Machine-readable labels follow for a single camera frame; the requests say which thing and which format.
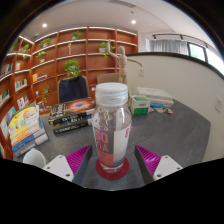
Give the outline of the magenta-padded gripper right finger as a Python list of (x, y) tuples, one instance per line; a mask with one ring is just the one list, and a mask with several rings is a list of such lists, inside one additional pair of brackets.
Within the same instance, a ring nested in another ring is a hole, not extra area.
[(135, 146), (134, 154), (145, 184), (160, 180), (182, 169), (170, 156), (159, 156), (139, 145)]

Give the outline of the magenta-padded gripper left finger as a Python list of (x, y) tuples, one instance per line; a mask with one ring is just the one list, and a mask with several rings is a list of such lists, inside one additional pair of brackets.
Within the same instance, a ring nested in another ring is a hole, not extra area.
[(87, 145), (67, 156), (58, 155), (44, 167), (44, 170), (80, 185), (92, 153), (92, 146)]

